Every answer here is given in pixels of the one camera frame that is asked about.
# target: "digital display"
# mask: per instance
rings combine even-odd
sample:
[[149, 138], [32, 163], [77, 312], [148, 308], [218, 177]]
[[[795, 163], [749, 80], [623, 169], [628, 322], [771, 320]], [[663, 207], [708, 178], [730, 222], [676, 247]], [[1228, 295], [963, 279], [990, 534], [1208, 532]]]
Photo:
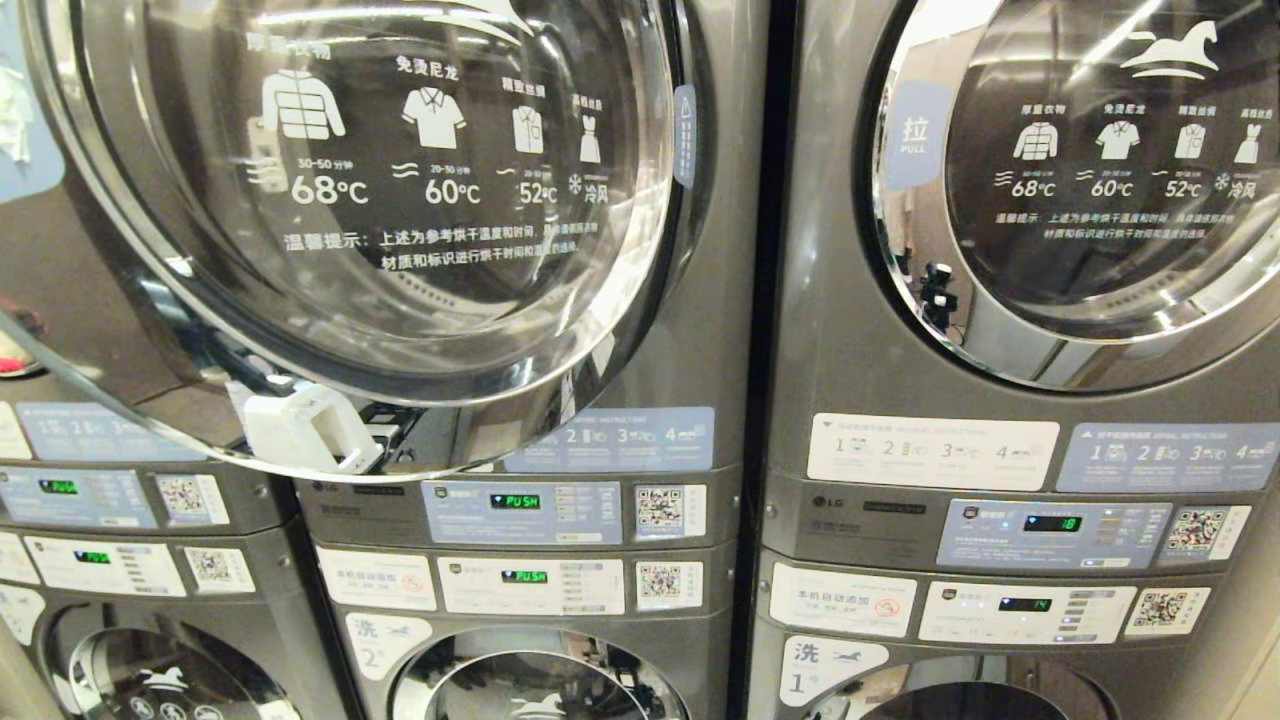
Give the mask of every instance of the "digital display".
[[503, 570], [502, 582], [521, 585], [545, 585], [545, 570]]
[[489, 507], [494, 510], [539, 510], [543, 506], [540, 495], [490, 495]]
[[110, 565], [111, 556], [105, 552], [83, 552], [76, 551], [76, 560], [81, 562], [90, 562], [92, 565]]
[[79, 488], [70, 480], [36, 480], [40, 489], [49, 495], [79, 495]]
[[1004, 597], [1000, 600], [1001, 612], [1048, 612], [1053, 601], [1043, 597]]
[[1028, 515], [1023, 530], [1028, 533], [1075, 533], [1080, 529], [1079, 515]]

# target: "white instruction label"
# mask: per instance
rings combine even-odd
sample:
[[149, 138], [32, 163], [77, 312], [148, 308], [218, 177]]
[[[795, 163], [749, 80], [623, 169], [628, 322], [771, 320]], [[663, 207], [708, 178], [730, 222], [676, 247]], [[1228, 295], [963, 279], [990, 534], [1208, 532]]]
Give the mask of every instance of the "white instruction label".
[[1185, 635], [1196, 629], [1211, 588], [1146, 588], [1129, 616], [1125, 637]]
[[636, 610], [701, 606], [701, 562], [636, 562]]
[[773, 565], [769, 615], [787, 625], [902, 638], [914, 603], [915, 580]]
[[0, 580], [40, 584], [40, 575], [27, 556], [27, 548], [22, 547], [22, 539], [13, 533], [0, 533]]
[[1038, 491], [1059, 425], [1036, 420], [952, 420], [814, 415], [815, 480], [955, 489]]
[[329, 597], [343, 605], [435, 610], [431, 565], [422, 555], [316, 547]]
[[431, 624], [421, 618], [348, 612], [347, 635], [360, 674], [381, 680], [406, 653], [431, 637]]
[[50, 587], [114, 594], [187, 596], [178, 565], [164, 543], [36, 536], [23, 539]]
[[0, 402], [0, 457], [5, 460], [31, 460], [31, 446], [22, 434], [18, 415], [8, 402]]
[[28, 588], [15, 588], [0, 585], [0, 618], [13, 632], [13, 637], [27, 647], [31, 647], [31, 635], [36, 629], [36, 620], [45, 611], [45, 598], [38, 592]]
[[[788, 638], [782, 648], [778, 698], [788, 707], [804, 707], [826, 691], [886, 662], [888, 662], [888, 650], [884, 646], [795, 635]], [[859, 717], [844, 714], [840, 716]]]
[[253, 592], [244, 553], [234, 547], [187, 547], [187, 564], [201, 594]]
[[920, 639], [973, 644], [1108, 644], [1135, 587], [931, 583]]
[[449, 612], [477, 615], [622, 615], [621, 560], [440, 557]]

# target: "qr code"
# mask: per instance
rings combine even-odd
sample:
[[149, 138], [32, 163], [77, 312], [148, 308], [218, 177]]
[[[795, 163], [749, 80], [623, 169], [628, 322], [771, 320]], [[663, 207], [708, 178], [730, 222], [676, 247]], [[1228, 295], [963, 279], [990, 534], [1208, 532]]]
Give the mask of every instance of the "qr code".
[[1135, 628], [1172, 625], [1187, 606], [1188, 597], [1189, 594], [1183, 591], [1148, 591], [1142, 596], [1142, 602], [1134, 612], [1133, 625]]
[[156, 486], [164, 506], [173, 515], [202, 515], [209, 511], [195, 475], [165, 475], [156, 478]]
[[1213, 547], [1217, 532], [1226, 519], [1224, 510], [1183, 510], [1169, 532], [1171, 550], [1203, 550]]
[[641, 528], [680, 528], [685, 524], [685, 489], [681, 487], [640, 488], [636, 524]]
[[681, 566], [677, 564], [649, 562], [640, 565], [640, 597], [678, 598], [684, 591]]
[[229, 583], [232, 566], [227, 561], [227, 553], [220, 550], [187, 548], [187, 557], [191, 560], [191, 571], [196, 574], [200, 583]]

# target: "white horse logo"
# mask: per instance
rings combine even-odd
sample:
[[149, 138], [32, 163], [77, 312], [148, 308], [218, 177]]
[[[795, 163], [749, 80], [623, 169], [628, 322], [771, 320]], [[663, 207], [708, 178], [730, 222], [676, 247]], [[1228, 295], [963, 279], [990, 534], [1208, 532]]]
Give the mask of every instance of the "white horse logo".
[[[1181, 40], [1156, 37], [1156, 33], [1149, 31], [1129, 33], [1129, 40], [1146, 40], [1151, 42], [1151, 45], [1147, 46], [1147, 51], [1142, 55], [1125, 60], [1120, 65], [1121, 68], [1165, 63], [1187, 63], [1192, 65], [1201, 65], [1211, 70], [1217, 69], [1217, 63], [1210, 60], [1208, 55], [1204, 54], [1206, 42], [1217, 42], [1217, 26], [1213, 24], [1213, 20], [1197, 23], [1187, 31], [1187, 36]], [[1139, 70], [1134, 73], [1133, 77], [1187, 77], [1204, 79], [1203, 74], [1194, 70], [1170, 67]]]

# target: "stacked washer dryer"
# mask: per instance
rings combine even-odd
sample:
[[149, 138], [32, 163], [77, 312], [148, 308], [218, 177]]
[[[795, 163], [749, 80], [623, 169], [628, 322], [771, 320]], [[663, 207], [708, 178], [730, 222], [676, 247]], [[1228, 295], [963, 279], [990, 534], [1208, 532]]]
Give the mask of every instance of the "stacked washer dryer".
[[1280, 614], [1276, 5], [799, 6], [749, 716], [1220, 715]]
[[0, 329], [301, 478], [365, 712], [718, 720], [764, 4], [22, 5], [101, 222]]

